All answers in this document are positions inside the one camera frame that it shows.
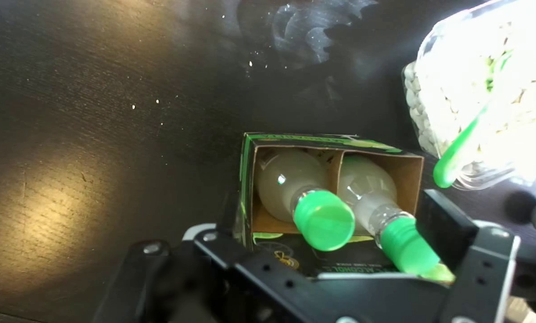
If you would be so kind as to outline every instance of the screw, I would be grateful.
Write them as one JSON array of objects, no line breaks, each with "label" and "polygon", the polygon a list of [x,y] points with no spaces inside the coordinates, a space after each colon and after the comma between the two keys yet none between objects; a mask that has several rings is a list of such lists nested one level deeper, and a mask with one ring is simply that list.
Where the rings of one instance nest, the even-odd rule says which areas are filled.
[{"label": "screw", "polygon": [[509,233],[503,229],[499,229],[498,227],[494,227],[491,229],[491,234],[497,237],[509,237]]},{"label": "screw", "polygon": [[357,323],[357,321],[352,317],[342,316],[336,321],[336,323]]},{"label": "screw", "polygon": [[476,323],[476,322],[470,319],[469,317],[456,316],[453,319],[451,319],[451,323]]},{"label": "screw", "polygon": [[216,232],[206,233],[206,235],[204,235],[204,241],[214,241],[217,237],[218,235]]},{"label": "screw", "polygon": [[160,244],[159,243],[149,244],[144,248],[144,253],[146,253],[146,254],[151,254],[151,253],[155,253],[155,252],[159,252],[159,251],[160,251]]}]

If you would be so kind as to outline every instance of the table surface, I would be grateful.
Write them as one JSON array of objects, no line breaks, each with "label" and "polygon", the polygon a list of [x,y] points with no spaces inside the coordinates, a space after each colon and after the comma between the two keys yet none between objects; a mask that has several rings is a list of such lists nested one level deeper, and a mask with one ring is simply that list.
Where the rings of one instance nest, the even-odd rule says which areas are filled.
[{"label": "table surface", "polygon": [[[128,245],[222,214],[244,131],[417,151],[401,68],[475,4],[0,0],[0,322],[89,321]],[[536,243],[534,183],[445,193]]]}]

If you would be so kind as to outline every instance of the green spoon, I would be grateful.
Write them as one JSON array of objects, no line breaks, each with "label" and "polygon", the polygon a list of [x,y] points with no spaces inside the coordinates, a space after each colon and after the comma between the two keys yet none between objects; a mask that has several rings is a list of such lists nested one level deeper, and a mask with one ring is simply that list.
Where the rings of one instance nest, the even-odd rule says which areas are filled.
[{"label": "green spoon", "polygon": [[[498,86],[498,76],[503,71],[506,61],[511,57],[511,51],[504,53],[497,59],[493,65],[492,73],[492,82],[493,87],[491,88],[490,95],[494,97],[497,92]],[[485,124],[484,119],[488,116],[489,113],[489,102],[487,102],[481,111],[477,113],[477,116],[469,123],[469,126],[457,136],[455,141],[450,145],[450,147],[445,151],[441,156],[440,160],[436,163],[436,166],[433,169],[433,179],[437,186],[440,188],[448,188],[452,186],[456,178],[461,173],[463,166],[467,165],[473,159],[471,158],[473,152],[477,149],[479,145],[479,135],[483,127],[482,124]]]}]

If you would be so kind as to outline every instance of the clear plastic container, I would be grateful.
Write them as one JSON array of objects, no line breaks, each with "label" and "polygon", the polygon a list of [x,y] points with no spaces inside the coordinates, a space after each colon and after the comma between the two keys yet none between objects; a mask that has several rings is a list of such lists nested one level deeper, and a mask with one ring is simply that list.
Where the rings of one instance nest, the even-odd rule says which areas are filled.
[{"label": "clear plastic container", "polygon": [[[491,71],[506,52],[510,90],[499,95]],[[536,152],[536,0],[494,0],[438,22],[403,82],[418,141],[436,157],[483,105],[499,106],[454,186],[478,190],[510,177]]]}]

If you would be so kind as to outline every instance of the wood grain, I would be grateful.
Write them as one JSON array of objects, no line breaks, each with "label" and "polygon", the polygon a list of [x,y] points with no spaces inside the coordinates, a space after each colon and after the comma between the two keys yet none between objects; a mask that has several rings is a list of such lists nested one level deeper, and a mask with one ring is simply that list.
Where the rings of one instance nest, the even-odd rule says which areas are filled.
[{"label": "wood grain", "polygon": [[[401,68],[477,3],[379,1],[334,27],[329,61],[287,68],[266,20],[282,1],[0,0],[0,313],[89,321],[128,245],[222,214],[243,131],[417,149]],[[447,192],[509,223],[512,188]]]}]

